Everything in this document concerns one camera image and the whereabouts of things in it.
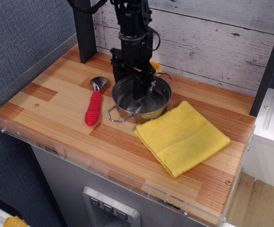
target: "stainless steel pot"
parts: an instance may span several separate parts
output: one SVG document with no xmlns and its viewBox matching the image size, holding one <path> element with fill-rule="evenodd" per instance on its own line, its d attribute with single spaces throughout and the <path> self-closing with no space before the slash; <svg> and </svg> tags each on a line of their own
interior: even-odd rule
<svg viewBox="0 0 274 227">
<path fill-rule="evenodd" d="M 168 73 L 158 72 L 157 74 L 166 74 L 170 77 L 167 83 L 164 79 L 154 76 L 155 86 L 148 94 L 139 100 L 133 99 L 133 77 L 126 77 L 116 83 L 112 90 L 112 99 L 115 106 L 108 110 L 109 119 L 112 122 L 124 123 L 126 121 L 134 123 L 144 123 L 164 114 L 168 103 L 171 100 L 172 91 L 170 84 L 173 79 Z M 111 117 L 111 111 L 117 109 L 119 115 L 124 118 L 114 120 Z"/>
</svg>

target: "button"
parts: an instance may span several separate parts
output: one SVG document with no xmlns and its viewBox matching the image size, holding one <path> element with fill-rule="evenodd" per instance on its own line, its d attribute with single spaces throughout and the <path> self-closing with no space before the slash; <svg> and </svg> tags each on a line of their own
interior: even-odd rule
<svg viewBox="0 0 274 227">
<path fill-rule="evenodd" d="M 105 211 L 109 212 L 109 213 L 114 213 L 113 207 L 110 207 L 107 204 L 103 204 L 103 208 Z"/>
<path fill-rule="evenodd" d="M 123 220 L 128 220 L 128 216 L 125 213 L 122 213 L 119 210 L 117 210 L 117 216 L 120 217 Z"/>
<path fill-rule="evenodd" d="M 90 201 L 91 201 L 91 203 L 92 203 L 93 205 L 95 205 L 95 206 L 97 206 L 97 207 L 99 207 L 99 206 L 100 206 L 100 203 L 99 203 L 99 201 L 98 201 L 98 200 L 96 200 L 96 199 L 94 199 L 94 198 L 90 197 Z"/>
</svg>

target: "pot handle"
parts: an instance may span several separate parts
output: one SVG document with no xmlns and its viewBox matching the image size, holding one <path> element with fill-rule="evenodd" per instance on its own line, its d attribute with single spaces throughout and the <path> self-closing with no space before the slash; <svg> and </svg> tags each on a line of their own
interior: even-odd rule
<svg viewBox="0 0 274 227">
<path fill-rule="evenodd" d="M 110 110 L 107 111 L 108 116 L 109 116 L 109 119 L 110 119 L 111 122 L 125 123 L 128 119 L 130 119 L 130 118 L 133 116 L 133 115 L 131 115 L 131 116 L 127 117 L 126 119 L 124 119 L 123 121 L 114 120 L 114 119 L 112 119 L 112 117 L 111 117 L 110 111 L 112 111 L 112 110 L 115 109 L 115 108 L 116 108 L 116 105 L 115 105 L 114 107 L 112 107 Z"/>
<path fill-rule="evenodd" d="M 173 78 L 171 77 L 171 75 L 170 75 L 169 73 L 167 73 L 167 72 L 156 72 L 156 73 L 154 74 L 154 76 L 156 76 L 157 74 L 166 74 L 166 75 L 168 75 L 169 78 L 171 79 L 170 82 L 169 82 L 169 84 L 171 84 L 171 83 L 173 82 Z"/>
</svg>

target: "white wood plank wall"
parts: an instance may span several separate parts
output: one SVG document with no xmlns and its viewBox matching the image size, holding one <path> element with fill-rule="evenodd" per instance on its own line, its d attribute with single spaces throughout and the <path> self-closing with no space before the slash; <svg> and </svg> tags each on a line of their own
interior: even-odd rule
<svg viewBox="0 0 274 227">
<path fill-rule="evenodd" d="M 256 95 L 274 46 L 274 0 L 148 2 L 150 27 L 161 36 L 152 59 L 164 71 Z M 98 52 L 120 49 L 120 27 L 110 1 L 94 15 L 94 28 Z"/>
</svg>

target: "blue fabric wall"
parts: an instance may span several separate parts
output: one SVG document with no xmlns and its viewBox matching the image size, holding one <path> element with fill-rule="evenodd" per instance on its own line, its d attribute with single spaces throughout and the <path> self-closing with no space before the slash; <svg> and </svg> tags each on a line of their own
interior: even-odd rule
<svg viewBox="0 0 274 227">
<path fill-rule="evenodd" d="M 66 0 L 0 0 L 0 106 L 67 51 L 74 35 Z M 33 227 L 62 226 L 27 145 L 1 132 L 0 200 Z"/>
</svg>

